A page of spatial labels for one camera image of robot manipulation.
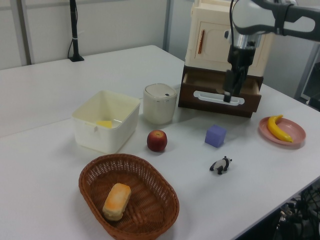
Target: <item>cabinet door handle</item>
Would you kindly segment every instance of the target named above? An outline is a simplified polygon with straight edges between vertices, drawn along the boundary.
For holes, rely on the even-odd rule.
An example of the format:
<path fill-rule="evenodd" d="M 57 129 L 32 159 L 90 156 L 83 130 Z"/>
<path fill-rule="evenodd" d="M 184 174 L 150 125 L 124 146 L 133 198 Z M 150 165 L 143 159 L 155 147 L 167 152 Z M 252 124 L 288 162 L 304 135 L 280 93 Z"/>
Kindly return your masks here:
<path fill-rule="evenodd" d="M 245 99 L 242 97 L 232 96 L 230 102 L 225 102 L 224 95 L 217 94 L 217 93 L 211 93 L 211 92 L 205 92 L 205 91 L 194 91 L 193 96 L 198 98 L 199 100 L 211 102 L 211 103 L 216 103 L 216 104 L 238 106 L 238 105 L 242 105 L 245 103 Z"/>
<path fill-rule="evenodd" d="M 198 54 L 201 54 L 201 50 L 202 50 L 202 43 L 204 42 L 204 36 L 205 36 L 205 30 L 202 30 L 202 32 L 201 32 L 201 38 L 200 38 L 200 44 L 199 44 Z"/>

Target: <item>red apple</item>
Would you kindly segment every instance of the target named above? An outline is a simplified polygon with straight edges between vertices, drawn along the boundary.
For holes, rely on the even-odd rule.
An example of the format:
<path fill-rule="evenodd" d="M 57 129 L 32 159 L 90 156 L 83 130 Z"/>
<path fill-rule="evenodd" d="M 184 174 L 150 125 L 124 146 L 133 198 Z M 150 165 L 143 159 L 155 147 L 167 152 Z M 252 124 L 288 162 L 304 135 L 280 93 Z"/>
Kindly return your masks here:
<path fill-rule="evenodd" d="M 163 151 L 168 143 L 167 135 L 164 131 L 153 130 L 149 133 L 146 139 L 146 145 L 151 151 L 161 152 Z"/>

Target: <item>pink plate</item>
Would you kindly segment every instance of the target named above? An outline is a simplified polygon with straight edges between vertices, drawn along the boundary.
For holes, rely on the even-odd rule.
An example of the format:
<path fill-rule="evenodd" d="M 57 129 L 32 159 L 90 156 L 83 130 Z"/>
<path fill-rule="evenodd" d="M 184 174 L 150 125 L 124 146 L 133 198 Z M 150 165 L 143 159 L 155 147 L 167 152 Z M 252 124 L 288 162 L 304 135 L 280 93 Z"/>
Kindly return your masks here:
<path fill-rule="evenodd" d="M 285 131 L 287 134 L 289 134 L 292 137 L 293 142 L 279 140 L 269 131 L 267 127 L 268 119 L 269 117 L 265 117 L 259 123 L 260 132 L 267 139 L 277 144 L 291 145 L 291 146 L 301 144 L 305 140 L 306 138 L 305 130 L 295 122 L 290 121 L 286 118 L 279 119 L 279 121 L 276 124 L 278 125 L 279 128 L 281 128 L 283 131 Z"/>

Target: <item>bread loaf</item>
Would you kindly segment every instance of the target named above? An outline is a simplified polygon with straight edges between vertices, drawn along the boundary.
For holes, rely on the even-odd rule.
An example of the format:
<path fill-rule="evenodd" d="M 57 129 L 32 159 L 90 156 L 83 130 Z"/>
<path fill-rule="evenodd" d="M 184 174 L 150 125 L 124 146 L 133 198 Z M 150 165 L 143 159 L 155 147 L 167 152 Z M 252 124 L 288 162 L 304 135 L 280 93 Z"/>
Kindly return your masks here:
<path fill-rule="evenodd" d="M 130 196 L 131 189 L 129 186 L 121 183 L 115 184 L 104 202 L 102 209 L 104 217 L 110 221 L 120 220 Z"/>

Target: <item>yellow object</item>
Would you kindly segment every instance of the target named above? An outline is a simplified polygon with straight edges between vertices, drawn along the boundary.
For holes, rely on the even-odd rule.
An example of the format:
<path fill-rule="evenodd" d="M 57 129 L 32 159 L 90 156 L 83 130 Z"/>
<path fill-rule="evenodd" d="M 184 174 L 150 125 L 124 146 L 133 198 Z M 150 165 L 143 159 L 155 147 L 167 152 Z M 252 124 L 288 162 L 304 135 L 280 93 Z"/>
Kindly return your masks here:
<path fill-rule="evenodd" d="M 121 183 L 115 184 L 106 198 L 102 208 L 105 218 L 110 221 L 120 220 L 123 216 L 123 212 L 126 209 L 130 196 L 131 189 L 129 186 Z"/>
<path fill-rule="evenodd" d="M 111 121 L 96 121 L 95 124 L 111 129 L 112 122 Z"/>
<path fill-rule="evenodd" d="M 268 119 L 267 128 L 269 131 L 279 140 L 292 143 L 291 136 L 280 129 L 277 125 L 277 121 L 281 119 L 283 115 L 271 116 Z"/>

